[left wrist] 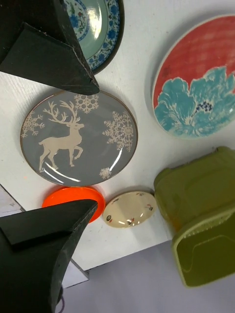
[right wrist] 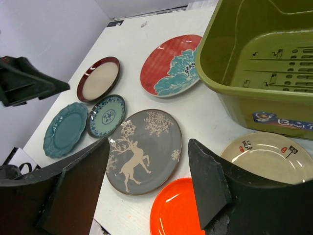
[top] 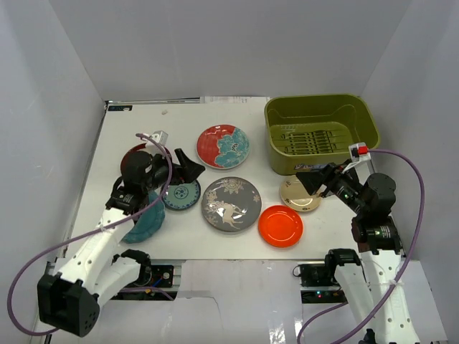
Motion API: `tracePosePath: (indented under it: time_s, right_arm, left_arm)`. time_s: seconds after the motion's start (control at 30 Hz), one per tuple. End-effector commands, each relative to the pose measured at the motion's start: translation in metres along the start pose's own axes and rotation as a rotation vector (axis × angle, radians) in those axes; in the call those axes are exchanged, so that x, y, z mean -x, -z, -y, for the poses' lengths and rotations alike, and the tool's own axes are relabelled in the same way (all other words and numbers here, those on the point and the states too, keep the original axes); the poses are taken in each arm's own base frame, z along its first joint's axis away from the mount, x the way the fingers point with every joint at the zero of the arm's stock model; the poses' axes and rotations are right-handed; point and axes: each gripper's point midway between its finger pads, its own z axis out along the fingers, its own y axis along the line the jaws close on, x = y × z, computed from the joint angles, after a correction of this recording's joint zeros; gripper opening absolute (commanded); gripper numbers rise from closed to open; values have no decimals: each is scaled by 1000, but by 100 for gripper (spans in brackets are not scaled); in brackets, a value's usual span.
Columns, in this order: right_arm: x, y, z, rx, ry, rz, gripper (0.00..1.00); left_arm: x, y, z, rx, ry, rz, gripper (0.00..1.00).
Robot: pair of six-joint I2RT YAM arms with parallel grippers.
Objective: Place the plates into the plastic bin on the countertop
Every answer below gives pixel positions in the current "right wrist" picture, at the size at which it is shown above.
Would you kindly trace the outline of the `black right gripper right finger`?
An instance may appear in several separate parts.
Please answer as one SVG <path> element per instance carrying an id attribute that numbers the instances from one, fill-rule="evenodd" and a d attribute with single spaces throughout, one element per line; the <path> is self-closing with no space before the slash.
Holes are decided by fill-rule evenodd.
<path id="1" fill-rule="evenodd" d="M 189 167 L 200 228 L 207 235 L 310 235 L 313 183 L 290 185 L 250 173 L 196 139 Z"/>

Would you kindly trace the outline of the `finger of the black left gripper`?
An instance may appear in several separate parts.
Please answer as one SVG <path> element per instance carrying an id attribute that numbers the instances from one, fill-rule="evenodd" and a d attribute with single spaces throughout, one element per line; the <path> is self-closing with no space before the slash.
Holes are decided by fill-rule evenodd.
<path id="1" fill-rule="evenodd" d="M 70 89 L 70 85 L 37 70 L 25 57 L 0 58 L 0 101 L 5 107 L 49 98 Z"/>

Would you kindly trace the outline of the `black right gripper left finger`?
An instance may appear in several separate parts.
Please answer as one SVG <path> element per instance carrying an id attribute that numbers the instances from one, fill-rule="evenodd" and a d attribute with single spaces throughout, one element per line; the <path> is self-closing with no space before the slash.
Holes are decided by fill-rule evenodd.
<path id="1" fill-rule="evenodd" d="M 46 167 L 0 168 L 3 235 L 87 235 L 109 158 L 107 138 Z"/>

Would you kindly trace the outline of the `grey plate with deer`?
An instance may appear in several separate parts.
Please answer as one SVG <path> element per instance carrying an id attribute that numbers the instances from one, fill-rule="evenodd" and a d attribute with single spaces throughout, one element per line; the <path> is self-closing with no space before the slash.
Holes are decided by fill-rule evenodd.
<path id="1" fill-rule="evenodd" d="M 106 176 L 126 195 L 143 195 L 160 187 L 176 170 L 182 151 L 178 122 L 159 109 L 139 111 L 113 133 Z"/>

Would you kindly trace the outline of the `red plate with teal flower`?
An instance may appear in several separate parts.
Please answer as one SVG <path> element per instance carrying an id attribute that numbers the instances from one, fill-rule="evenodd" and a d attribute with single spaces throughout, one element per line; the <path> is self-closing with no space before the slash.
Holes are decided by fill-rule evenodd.
<path id="1" fill-rule="evenodd" d="M 199 80 L 195 58 L 202 37 L 181 35 L 155 48 L 140 72 L 142 88 L 152 96 L 168 98 L 181 94 Z"/>

